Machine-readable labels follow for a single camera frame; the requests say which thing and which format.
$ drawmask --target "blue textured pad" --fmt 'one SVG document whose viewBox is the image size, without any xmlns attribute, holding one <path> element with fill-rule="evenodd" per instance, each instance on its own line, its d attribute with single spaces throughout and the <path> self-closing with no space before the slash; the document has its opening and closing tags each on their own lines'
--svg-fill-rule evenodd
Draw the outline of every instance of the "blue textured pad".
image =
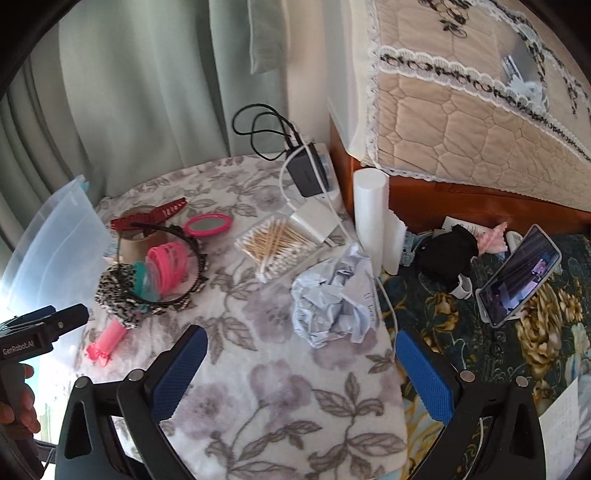
<svg viewBox="0 0 591 480">
<path fill-rule="evenodd" d="M 452 391 L 404 330 L 396 336 L 396 355 L 431 418 L 447 425 L 454 411 Z"/>
<path fill-rule="evenodd" d="M 191 335 L 183 350 L 154 387 L 152 418 L 156 422 L 173 416 L 206 354 L 207 333 L 200 328 Z"/>
</svg>

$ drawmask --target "phone screen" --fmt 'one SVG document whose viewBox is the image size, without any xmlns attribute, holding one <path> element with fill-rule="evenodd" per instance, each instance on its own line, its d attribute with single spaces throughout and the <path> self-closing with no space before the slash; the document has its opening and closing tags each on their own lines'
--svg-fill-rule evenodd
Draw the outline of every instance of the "phone screen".
<svg viewBox="0 0 591 480">
<path fill-rule="evenodd" d="M 511 315 L 556 266 L 560 251 L 534 225 L 515 252 L 480 291 L 493 325 Z"/>
</svg>

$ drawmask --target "wooden headboard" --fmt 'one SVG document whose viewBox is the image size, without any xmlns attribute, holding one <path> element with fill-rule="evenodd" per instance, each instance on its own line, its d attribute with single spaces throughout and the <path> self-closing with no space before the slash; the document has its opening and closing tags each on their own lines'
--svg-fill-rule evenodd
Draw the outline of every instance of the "wooden headboard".
<svg viewBox="0 0 591 480">
<path fill-rule="evenodd" d="M 362 166 L 346 152 L 332 122 L 330 156 L 353 218 L 353 173 Z M 488 227 L 508 222 L 509 230 L 522 235 L 533 223 L 549 234 L 589 234 L 591 227 L 591 212 L 490 188 L 406 177 L 390 177 L 389 207 L 413 233 L 441 228 L 447 215 Z"/>
</svg>

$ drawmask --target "brown packing tape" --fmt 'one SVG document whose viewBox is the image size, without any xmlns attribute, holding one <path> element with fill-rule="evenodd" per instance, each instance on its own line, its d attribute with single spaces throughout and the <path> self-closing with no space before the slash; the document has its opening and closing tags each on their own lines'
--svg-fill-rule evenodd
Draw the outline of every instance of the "brown packing tape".
<svg viewBox="0 0 591 480">
<path fill-rule="evenodd" d="M 151 212 L 155 207 L 151 205 L 140 205 L 124 212 L 121 216 L 128 216 L 134 213 Z M 138 261 L 145 261 L 148 250 L 152 247 L 168 242 L 166 232 L 156 230 L 147 237 L 144 237 L 142 230 L 127 230 L 121 232 L 121 246 L 119 257 L 122 262 L 133 264 Z"/>
</svg>

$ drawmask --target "curtain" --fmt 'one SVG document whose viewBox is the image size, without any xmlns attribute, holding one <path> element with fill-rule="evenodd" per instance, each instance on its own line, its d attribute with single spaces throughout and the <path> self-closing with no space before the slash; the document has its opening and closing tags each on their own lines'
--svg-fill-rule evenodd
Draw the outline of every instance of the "curtain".
<svg viewBox="0 0 591 480">
<path fill-rule="evenodd" d="M 284 30 L 281 0 L 263 1 L 269 18 L 261 0 L 83 0 L 37 44 L 0 101 L 0 273 L 46 198 L 78 174 L 96 203 L 252 153 L 233 114 L 248 103 L 287 114 L 284 52 L 261 50 L 264 32 L 277 41 Z M 282 141 L 256 146 L 280 151 Z"/>
</svg>

